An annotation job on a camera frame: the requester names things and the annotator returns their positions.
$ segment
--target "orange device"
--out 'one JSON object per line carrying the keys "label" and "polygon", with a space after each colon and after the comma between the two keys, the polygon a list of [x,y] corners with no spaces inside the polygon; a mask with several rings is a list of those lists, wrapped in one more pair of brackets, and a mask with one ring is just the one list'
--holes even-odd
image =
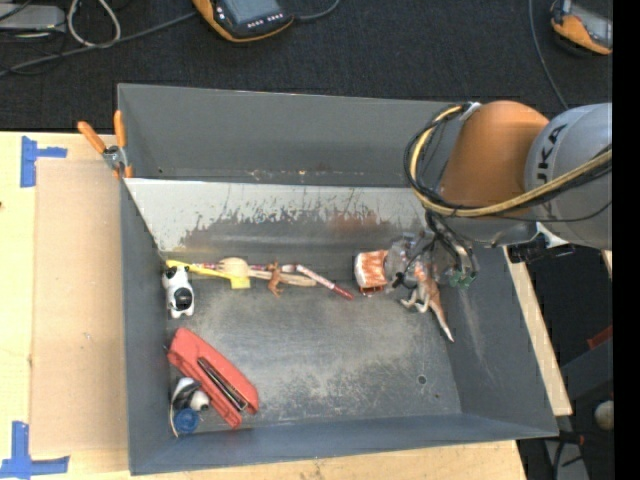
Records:
{"label": "orange device", "polygon": [[195,8],[227,41],[246,43],[270,37],[293,23],[277,0],[191,0]]}
{"label": "orange device", "polygon": [[613,52],[613,22],[576,4],[556,0],[551,6],[551,26],[561,38],[582,49],[609,55]]}

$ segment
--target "gray bin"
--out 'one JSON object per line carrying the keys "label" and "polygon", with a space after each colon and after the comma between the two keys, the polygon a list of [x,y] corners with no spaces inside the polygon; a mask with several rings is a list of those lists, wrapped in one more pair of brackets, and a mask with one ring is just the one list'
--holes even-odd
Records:
{"label": "gray bin", "polygon": [[[353,260],[424,226],[402,167],[445,102],[121,84],[136,178],[121,184],[132,474],[291,461],[558,434],[500,249],[476,251],[467,291],[434,315],[395,293],[357,292]],[[253,279],[192,278],[193,317],[171,320],[167,258],[300,262],[356,296]],[[210,410],[194,434],[168,424],[165,355],[188,327],[255,385],[260,410],[232,430]]]}

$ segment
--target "black floor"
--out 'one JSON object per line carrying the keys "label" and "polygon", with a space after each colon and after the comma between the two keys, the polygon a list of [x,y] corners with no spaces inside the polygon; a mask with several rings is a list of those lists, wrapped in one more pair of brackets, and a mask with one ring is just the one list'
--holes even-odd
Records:
{"label": "black floor", "polygon": [[[297,15],[334,2],[279,1]],[[87,120],[98,133],[112,133],[121,82],[443,102],[511,99],[548,118],[611,101],[613,54],[561,48],[550,27],[553,1],[340,0],[320,19],[239,45],[215,33],[190,0],[107,0],[127,39],[110,48],[80,51],[69,34],[27,40],[0,33],[0,130],[74,132],[79,120]],[[574,1],[613,17],[613,0]],[[15,2],[66,11],[71,0]],[[95,0],[82,4],[75,24],[87,40],[112,37],[111,22]],[[529,267],[558,361],[567,365],[588,351],[587,339],[611,324],[608,274],[599,252],[591,250]],[[612,392],[601,386],[575,400],[576,430],[593,430],[594,403]],[[611,479],[613,434],[594,435],[583,447],[590,480]],[[551,478],[544,443],[520,444],[529,480]]]}
{"label": "black floor", "polygon": [[[566,256],[530,263],[528,269],[567,386],[581,382],[567,375],[572,362],[590,358],[591,347],[605,346],[606,340],[613,339],[613,285],[603,257],[599,251],[576,248]],[[615,478],[614,431],[601,429],[594,412],[601,403],[614,400],[613,372],[603,376],[597,371],[594,363],[596,380],[570,396],[574,412],[568,420],[583,438],[580,456],[588,480],[611,480]],[[563,476],[565,460],[562,455],[550,458],[544,440],[522,441],[519,447],[528,480],[554,479],[553,462],[558,462],[558,480],[575,478]]]}

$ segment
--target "red stapler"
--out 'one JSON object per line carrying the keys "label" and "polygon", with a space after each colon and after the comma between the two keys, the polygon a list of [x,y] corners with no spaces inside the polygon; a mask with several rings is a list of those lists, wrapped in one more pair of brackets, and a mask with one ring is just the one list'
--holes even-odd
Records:
{"label": "red stapler", "polygon": [[184,375],[201,383],[212,407],[231,426],[242,423],[242,412],[258,411],[258,391],[215,348],[185,327],[180,327],[167,352],[169,362]]}

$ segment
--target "bin floor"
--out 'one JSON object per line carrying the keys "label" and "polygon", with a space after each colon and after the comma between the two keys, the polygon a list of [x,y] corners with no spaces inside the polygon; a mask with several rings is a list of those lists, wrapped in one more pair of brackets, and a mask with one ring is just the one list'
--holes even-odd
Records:
{"label": "bin floor", "polygon": [[[245,428],[265,425],[443,415],[460,412],[448,343],[431,312],[412,313],[394,294],[346,300],[321,287],[266,281],[231,290],[224,280],[193,280],[195,314],[168,320],[218,349],[256,386],[260,409]],[[170,371],[171,386],[180,377]],[[228,430],[211,409],[198,432]]]}

